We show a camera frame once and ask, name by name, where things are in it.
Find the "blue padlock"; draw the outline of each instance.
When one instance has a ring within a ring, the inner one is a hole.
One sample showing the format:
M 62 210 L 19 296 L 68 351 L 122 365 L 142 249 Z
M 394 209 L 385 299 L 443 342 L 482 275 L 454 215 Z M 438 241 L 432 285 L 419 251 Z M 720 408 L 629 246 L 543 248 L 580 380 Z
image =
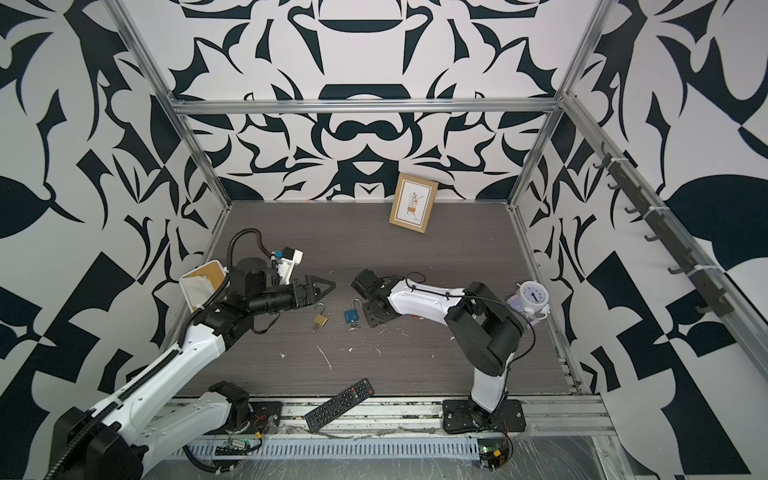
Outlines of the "blue padlock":
M 360 317 L 357 315 L 357 310 L 355 309 L 355 301 L 357 301 L 357 303 L 359 303 L 360 306 L 362 306 L 362 302 L 359 299 L 355 298 L 352 301 L 352 309 L 344 312 L 344 320 L 350 325 L 352 325 L 353 327 L 358 328 L 357 321 L 360 319 Z

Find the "abstract pattern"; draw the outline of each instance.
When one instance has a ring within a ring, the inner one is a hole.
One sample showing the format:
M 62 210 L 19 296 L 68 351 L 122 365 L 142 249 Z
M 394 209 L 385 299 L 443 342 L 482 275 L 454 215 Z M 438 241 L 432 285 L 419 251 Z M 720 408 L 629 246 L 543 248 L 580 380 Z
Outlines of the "abstract pattern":
M 221 207 L 103 6 L 0 2 L 0 477 L 146 366 Z
M 766 14 L 761 2 L 620 0 L 575 90 L 763 313 Z M 520 205 L 583 387 L 602 394 L 638 478 L 765 478 L 768 384 L 667 272 L 674 261 L 599 162 L 563 118 Z
M 595 0 L 127 2 L 178 98 L 552 96 Z
M 539 112 L 199 115 L 190 122 L 230 197 L 384 199 L 399 172 L 440 198 L 506 198 Z

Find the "perforated metal strip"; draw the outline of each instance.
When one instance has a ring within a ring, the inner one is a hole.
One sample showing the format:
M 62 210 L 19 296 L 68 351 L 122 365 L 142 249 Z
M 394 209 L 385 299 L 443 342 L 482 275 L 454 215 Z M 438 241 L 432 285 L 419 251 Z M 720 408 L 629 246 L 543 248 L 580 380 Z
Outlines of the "perforated metal strip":
M 201 439 L 190 443 L 200 459 L 237 459 L 214 455 L 223 440 Z M 185 458 L 178 450 L 168 459 Z M 361 458 L 460 458 L 478 460 L 476 439 L 295 439 L 264 440 L 261 449 L 248 455 L 253 460 L 314 460 Z

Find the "framed plant illustration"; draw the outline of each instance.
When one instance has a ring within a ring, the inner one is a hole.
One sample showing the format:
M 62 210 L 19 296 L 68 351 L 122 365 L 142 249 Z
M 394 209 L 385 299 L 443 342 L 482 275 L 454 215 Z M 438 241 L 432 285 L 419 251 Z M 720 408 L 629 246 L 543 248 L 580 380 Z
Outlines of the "framed plant illustration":
M 417 232 L 426 232 L 437 187 L 437 182 L 400 174 L 389 222 Z

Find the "picture frame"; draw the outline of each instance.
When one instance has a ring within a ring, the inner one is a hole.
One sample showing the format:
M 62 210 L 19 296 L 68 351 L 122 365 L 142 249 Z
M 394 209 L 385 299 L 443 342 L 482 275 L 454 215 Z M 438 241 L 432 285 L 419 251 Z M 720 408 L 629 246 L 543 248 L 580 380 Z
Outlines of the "picture frame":
M 400 174 L 389 222 L 399 227 L 426 233 L 438 185 L 432 180 Z

